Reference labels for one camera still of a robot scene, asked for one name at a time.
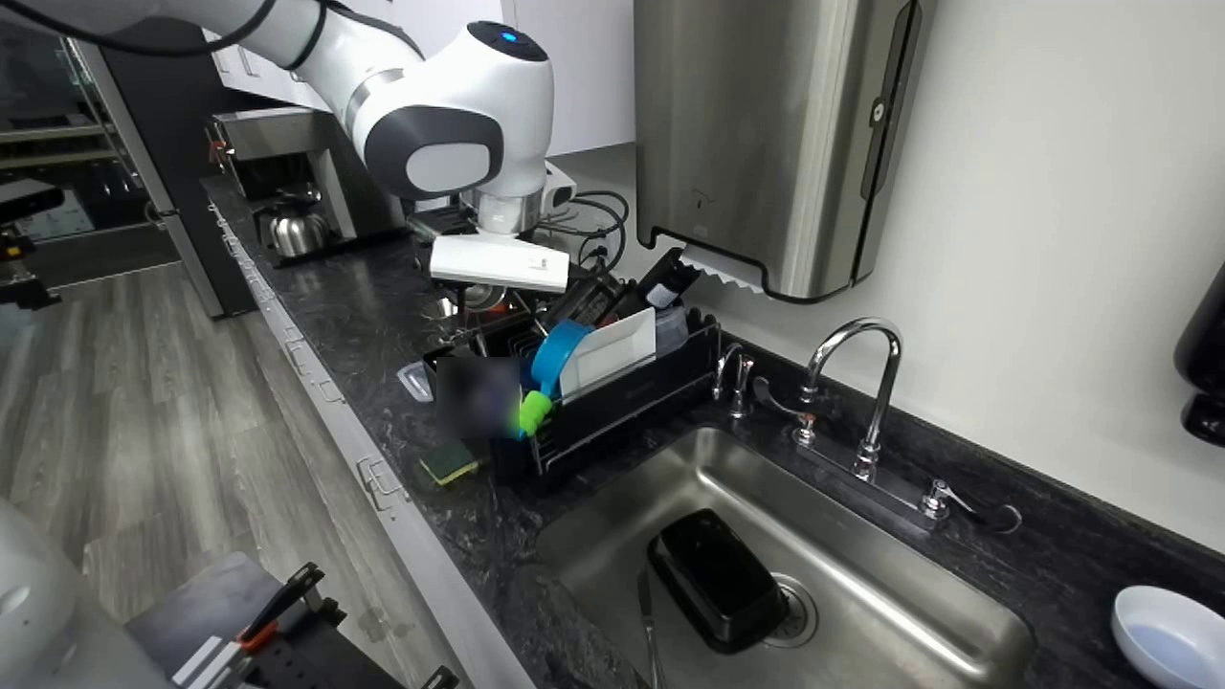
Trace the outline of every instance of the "white bowl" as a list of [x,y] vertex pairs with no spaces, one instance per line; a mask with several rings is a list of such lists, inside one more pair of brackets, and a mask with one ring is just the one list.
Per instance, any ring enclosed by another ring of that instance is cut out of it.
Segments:
[[1225,689],[1225,622],[1207,605],[1158,587],[1116,597],[1123,654],[1169,689]]

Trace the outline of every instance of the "floor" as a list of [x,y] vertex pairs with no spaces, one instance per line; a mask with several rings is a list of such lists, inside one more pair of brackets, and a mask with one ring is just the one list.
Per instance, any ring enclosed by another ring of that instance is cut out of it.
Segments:
[[264,323],[207,323],[182,266],[0,308],[0,489],[99,601],[145,613],[225,550],[316,559],[342,633],[407,684],[455,668]]

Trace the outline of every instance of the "soap dispenser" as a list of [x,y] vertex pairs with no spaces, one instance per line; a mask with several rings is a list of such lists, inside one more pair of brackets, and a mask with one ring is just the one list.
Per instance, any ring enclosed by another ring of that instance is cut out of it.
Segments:
[[1199,386],[1182,410],[1182,430],[1225,448],[1225,267],[1195,310],[1177,365]]

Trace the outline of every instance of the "green sponge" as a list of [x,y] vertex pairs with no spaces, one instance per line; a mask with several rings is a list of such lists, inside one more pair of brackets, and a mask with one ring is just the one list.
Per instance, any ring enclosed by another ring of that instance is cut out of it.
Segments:
[[509,416],[513,435],[517,442],[538,435],[548,415],[553,415],[553,398],[544,390],[529,390],[529,398]]
[[432,448],[416,462],[437,485],[451,485],[483,466],[478,456],[469,453],[469,443]]

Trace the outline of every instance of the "sink drain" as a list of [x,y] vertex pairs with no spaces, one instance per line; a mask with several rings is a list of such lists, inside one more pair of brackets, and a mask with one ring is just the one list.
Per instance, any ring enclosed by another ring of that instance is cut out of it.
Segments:
[[821,626],[821,610],[812,601],[812,592],[793,577],[793,573],[777,573],[774,583],[780,589],[780,597],[790,601],[790,618],[774,629],[774,637],[767,637],[771,647],[806,647],[816,637]]

